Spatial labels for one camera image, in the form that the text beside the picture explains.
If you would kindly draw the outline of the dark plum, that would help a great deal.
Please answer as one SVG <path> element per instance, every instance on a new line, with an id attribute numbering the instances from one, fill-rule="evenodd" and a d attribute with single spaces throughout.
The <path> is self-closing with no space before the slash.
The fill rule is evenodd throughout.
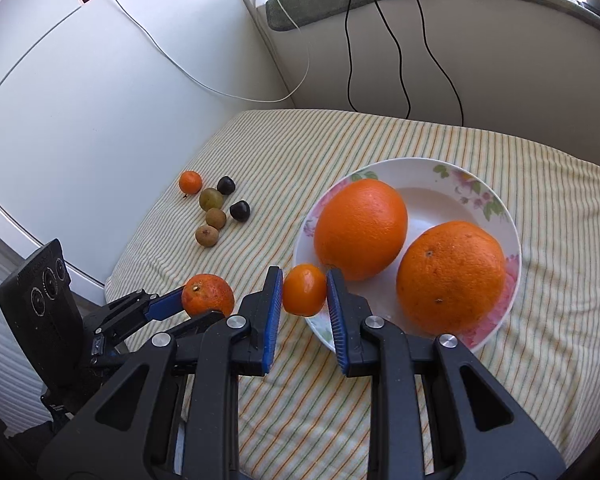
<path id="1" fill-rule="evenodd" d="M 235 188 L 236 184 L 234 180 L 229 176 L 222 177 L 216 185 L 216 189 L 224 196 L 229 196 L 230 194 L 233 194 Z"/>
<path id="2" fill-rule="evenodd" d="M 245 200 L 230 205 L 230 216 L 238 222 L 248 221 L 251 216 L 250 205 Z"/>

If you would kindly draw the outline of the brown longan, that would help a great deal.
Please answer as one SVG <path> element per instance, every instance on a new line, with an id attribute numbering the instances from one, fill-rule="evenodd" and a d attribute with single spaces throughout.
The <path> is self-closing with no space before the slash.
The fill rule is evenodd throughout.
<path id="1" fill-rule="evenodd" d="M 214 226 L 205 224 L 196 229 L 195 238 L 196 242 L 205 248 L 210 248 L 216 245 L 219 241 L 220 233 Z"/>
<path id="2" fill-rule="evenodd" d="M 226 214 L 220 208 L 210 208 L 206 211 L 204 217 L 208 226 L 212 226 L 216 230 L 222 230 L 226 225 Z"/>

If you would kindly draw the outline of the green-brown plum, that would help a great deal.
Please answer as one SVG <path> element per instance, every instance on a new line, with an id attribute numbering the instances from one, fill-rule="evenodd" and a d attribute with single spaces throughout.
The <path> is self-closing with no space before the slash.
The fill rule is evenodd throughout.
<path id="1" fill-rule="evenodd" d="M 224 196 L 216 188 L 205 188 L 199 194 L 199 206 L 202 210 L 221 209 Z"/>

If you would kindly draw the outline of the tiny kumquat orange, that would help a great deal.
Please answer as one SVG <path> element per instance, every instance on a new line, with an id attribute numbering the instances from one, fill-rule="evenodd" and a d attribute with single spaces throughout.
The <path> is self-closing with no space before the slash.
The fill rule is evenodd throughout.
<path id="1" fill-rule="evenodd" d="M 310 318 L 321 311 L 327 296 L 326 275 L 313 264 L 295 266 L 283 284 L 283 306 L 293 315 Z"/>

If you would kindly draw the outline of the small tangerine with stem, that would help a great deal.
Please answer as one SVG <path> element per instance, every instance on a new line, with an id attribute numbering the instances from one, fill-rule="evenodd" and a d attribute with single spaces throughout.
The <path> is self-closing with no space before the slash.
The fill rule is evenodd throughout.
<path id="1" fill-rule="evenodd" d="M 178 187 L 185 195 L 196 195 L 202 188 L 202 179 L 196 171 L 183 171 L 178 178 Z"/>

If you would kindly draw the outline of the large oval orange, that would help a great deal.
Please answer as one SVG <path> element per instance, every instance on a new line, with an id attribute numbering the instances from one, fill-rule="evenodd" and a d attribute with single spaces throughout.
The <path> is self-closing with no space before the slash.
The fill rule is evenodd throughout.
<path id="1" fill-rule="evenodd" d="M 339 269 L 348 281 L 364 281 L 400 254 L 407 225 L 407 208 L 397 190 L 378 180 L 358 180 L 323 208 L 314 250 L 323 266 Z"/>

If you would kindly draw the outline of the striped towel cloth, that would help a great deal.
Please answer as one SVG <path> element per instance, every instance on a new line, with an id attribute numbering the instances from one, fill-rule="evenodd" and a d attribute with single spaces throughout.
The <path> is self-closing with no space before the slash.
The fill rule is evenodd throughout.
<path id="1" fill-rule="evenodd" d="M 409 333 L 454 333 L 573 464 L 600 432 L 600 166 L 505 134 L 336 112 L 256 110 L 199 150 L 152 206 L 108 300 L 184 288 L 230 312 L 285 273 L 274 363 L 239 382 L 255 479 L 362 479 L 370 380 L 342 374 L 326 275 Z"/>

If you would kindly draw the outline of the large round orange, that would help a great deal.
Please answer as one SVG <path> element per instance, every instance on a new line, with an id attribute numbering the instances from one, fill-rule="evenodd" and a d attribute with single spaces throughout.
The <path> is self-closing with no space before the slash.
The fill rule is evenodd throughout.
<path id="1" fill-rule="evenodd" d="M 505 282 L 498 241 L 472 223 L 450 221 L 408 246 L 396 274 L 396 294 L 404 315 L 423 332 L 459 333 L 491 312 Z"/>

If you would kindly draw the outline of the medium mandarin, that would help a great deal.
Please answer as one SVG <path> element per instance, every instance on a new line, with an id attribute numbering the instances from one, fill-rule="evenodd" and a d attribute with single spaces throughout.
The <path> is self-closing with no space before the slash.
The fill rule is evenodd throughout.
<path id="1" fill-rule="evenodd" d="M 197 274 L 183 286 L 181 302 L 189 316 L 215 310 L 228 318 L 233 312 L 235 298 L 233 289 L 219 276 Z"/>

